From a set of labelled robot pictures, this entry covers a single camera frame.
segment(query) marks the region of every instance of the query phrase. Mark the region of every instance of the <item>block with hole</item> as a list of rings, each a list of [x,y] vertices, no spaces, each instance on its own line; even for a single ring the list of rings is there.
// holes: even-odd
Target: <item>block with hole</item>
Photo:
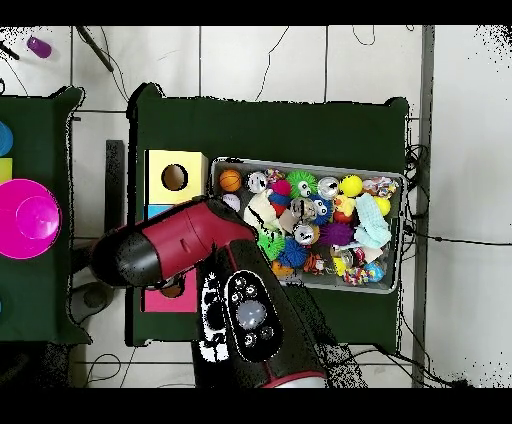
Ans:
[[[176,205],[206,193],[208,159],[201,152],[149,150],[149,204]]]

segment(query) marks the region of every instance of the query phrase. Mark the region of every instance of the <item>orange basketball ball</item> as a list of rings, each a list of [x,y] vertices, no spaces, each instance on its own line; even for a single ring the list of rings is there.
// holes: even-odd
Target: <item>orange basketball ball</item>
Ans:
[[[242,177],[238,171],[227,169],[220,174],[220,186],[224,191],[237,191],[242,185]]]

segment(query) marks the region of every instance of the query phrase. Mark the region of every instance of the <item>green tablecloth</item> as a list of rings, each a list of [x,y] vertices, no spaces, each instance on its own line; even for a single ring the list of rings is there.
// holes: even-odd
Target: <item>green tablecloth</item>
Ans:
[[[14,139],[6,155],[13,158],[13,177],[47,187],[63,218],[57,241],[44,254],[25,261],[0,256],[0,341],[89,341],[66,312],[71,269],[67,128],[81,96],[78,88],[63,88],[49,98],[0,96],[0,121]]]
[[[137,220],[143,218],[147,149],[200,151],[210,161],[231,156],[403,173],[407,112],[403,98],[385,105],[251,103],[164,98],[156,85],[143,84],[128,109],[130,149],[137,152]],[[293,300],[294,290],[286,290]],[[396,350],[398,291],[389,295],[310,291],[338,342]],[[196,314],[143,313],[140,292],[129,291],[127,296],[128,343],[195,338]]]

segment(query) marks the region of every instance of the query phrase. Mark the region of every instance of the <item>green spiky ball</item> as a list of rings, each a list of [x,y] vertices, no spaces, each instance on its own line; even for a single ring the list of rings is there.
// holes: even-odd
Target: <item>green spiky ball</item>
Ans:
[[[292,199],[296,199],[297,197],[309,197],[311,194],[317,194],[318,192],[316,178],[309,172],[293,171],[288,174],[286,179],[292,186],[292,191],[290,193],[290,197]],[[310,194],[301,193],[299,183],[301,183],[302,181],[305,181],[308,184],[309,189],[311,191]]]
[[[284,237],[276,231],[258,231],[258,246],[273,261],[284,249]]]

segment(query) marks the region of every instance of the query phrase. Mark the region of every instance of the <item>magenta bowl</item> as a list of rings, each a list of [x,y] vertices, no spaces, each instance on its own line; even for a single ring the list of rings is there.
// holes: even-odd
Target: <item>magenta bowl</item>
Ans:
[[[0,254],[30,259],[46,252],[59,235],[62,214],[53,194],[32,180],[0,184]]]

